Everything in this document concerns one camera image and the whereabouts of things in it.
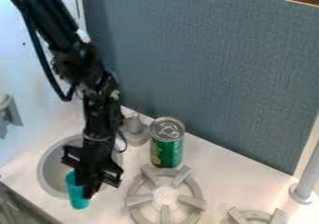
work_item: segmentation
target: white wall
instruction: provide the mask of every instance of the white wall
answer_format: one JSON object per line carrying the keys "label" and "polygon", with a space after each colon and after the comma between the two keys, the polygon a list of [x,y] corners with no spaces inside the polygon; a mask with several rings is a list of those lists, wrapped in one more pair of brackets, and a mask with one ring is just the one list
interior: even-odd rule
{"label": "white wall", "polygon": [[[77,16],[76,0],[63,1],[83,27],[84,16]],[[24,149],[25,140],[35,139],[39,129],[46,129],[54,114],[75,107],[61,102],[50,87],[20,12],[9,0],[0,0],[0,21],[0,92],[14,97],[24,124],[8,126],[6,139],[0,139],[2,166]]]}

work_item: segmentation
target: tin can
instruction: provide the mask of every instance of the tin can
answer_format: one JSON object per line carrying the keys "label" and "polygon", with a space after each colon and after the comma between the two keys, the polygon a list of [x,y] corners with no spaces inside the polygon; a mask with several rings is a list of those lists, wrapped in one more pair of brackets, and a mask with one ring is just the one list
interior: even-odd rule
{"label": "tin can", "polygon": [[161,168],[174,168],[182,161],[185,126],[178,119],[163,117],[149,126],[151,161]]}

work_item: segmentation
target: black cable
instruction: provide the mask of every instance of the black cable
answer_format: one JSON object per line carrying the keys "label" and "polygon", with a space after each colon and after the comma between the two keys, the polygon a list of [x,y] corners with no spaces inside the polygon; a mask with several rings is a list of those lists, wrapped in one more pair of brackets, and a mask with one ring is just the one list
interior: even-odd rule
{"label": "black cable", "polygon": [[118,136],[124,141],[125,147],[122,150],[119,150],[118,153],[124,153],[128,149],[128,142],[124,137],[124,134],[121,131],[118,131]]}
{"label": "black cable", "polygon": [[58,96],[60,97],[61,100],[65,101],[65,102],[71,101],[72,96],[76,90],[76,84],[72,84],[71,88],[67,92],[67,94],[66,95],[64,94],[64,92],[62,91],[61,87],[59,86],[57,80],[55,79],[54,75],[52,74],[52,71],[49,67],[49,63],[47,61],[46,55],[42,49],[39,38],[37,37],[34,24],[31,20],[30,16],[28,15],[28,11],[26,10],[26,8],[22,7],[21,13],[22,13],[22,16],[24,18],[24,21],[25,21],[26,27],[28,29],[29,35],[31,37],[31,40],[34,43],[35,52],[36,52],[37,57],[40,61],[41,67],[42,67],[44,73],[46,74],[46,77],[47,77],[51,87],[53,88],[53,90],[55,90],[55,92],[58,94]]}

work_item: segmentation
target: sink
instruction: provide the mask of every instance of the sink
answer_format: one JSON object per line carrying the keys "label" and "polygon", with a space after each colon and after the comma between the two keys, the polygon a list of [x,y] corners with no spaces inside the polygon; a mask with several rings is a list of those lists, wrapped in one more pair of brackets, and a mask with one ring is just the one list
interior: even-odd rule
{"label": "sink", "polygon": [[[82,135],[67,137],[49,148],[42,156],[38,163],[36,174],[40,186],[47,193],[57,198],[68,199],[64,185],[64,177],[72,168],[61,163],[61,157],[63,156],[62,147],[64,145],[81,147],[82,140]],[[112,158],[116,163],[121,165],[121,156],[117,151],[113,152]],[[106,184],[102,184],[100,191],[96,193],[96,195],[106,189],[107,186]]]}

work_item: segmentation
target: metal pole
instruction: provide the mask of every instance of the metal pole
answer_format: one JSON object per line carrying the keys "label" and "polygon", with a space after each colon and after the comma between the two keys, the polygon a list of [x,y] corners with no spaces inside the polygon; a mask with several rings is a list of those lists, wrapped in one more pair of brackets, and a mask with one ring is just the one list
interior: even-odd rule
{"label": "metal pole", "polygon": [[290,194],[299,203],[309,204],[312,202],[312,189],[319,178],[319,141],[312,156],[303,172],[298,184],[290,188]]}

